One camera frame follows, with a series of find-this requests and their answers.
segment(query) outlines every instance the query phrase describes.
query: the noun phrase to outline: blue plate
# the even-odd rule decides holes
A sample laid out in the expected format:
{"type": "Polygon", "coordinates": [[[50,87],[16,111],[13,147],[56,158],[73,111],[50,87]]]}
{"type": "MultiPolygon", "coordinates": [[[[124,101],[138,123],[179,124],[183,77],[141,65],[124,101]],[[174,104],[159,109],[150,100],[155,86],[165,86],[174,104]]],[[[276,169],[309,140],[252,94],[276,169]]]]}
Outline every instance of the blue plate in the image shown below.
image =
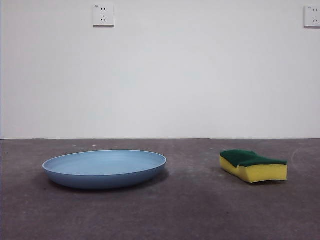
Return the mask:
{"type": "Polygon", "coordinates": [[[154,152],[103,150],[79,152],[46,161],[42,167],[57,184],[76,189],[113,189],[156,176],[167,159],[154,152]]]}

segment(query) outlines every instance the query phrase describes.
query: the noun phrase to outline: wall socket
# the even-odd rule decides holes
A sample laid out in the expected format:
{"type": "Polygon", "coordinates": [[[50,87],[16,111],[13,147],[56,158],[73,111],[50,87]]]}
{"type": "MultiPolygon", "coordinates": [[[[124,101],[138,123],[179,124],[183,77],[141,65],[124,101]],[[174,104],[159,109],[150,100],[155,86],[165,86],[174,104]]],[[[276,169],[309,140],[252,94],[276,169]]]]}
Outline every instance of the wall socket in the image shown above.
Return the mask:
{"type": "Polygon", "coordinates": [[[92,7],[92,24],[94,27],[114,27],[114,5],[112,3],[94,5],[92,7]]]}
{"type": "Polygon", "coordinates": [[[320,6],[304,7],[304,27],[320,28],[320,6]]]}

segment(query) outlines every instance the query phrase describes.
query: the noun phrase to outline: sponge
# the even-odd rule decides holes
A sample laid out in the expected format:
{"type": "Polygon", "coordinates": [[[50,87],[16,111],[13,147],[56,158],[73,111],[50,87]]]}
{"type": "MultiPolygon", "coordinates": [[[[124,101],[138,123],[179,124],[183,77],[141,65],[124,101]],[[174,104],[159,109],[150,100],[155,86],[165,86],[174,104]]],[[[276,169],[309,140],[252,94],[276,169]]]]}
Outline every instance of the sponge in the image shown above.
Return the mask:
{"type": "Polygon", "coordinates": [[[286,181],[288,162],[259,156],[253,151],[228,150],[220,153],[220,165],[248,183],[268,180],[286,181]]]}

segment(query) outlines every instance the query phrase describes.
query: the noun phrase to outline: floor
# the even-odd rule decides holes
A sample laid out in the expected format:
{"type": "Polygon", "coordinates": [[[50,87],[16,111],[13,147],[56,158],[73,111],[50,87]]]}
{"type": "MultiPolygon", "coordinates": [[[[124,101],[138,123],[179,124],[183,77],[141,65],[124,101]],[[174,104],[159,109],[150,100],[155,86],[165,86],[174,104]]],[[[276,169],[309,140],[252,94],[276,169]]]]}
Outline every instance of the floor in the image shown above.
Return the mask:
{"type": "Polygon", "coordinates": [[[320,239],[320,139],[29,139],[1,141],[2,240],[320,239]],[[46,160],[131,149],[167,157],[151,181],[115,190],[59,186],[46,160]],[[249,184],[219,153],[288,160],[288,181],[249,184]]]}

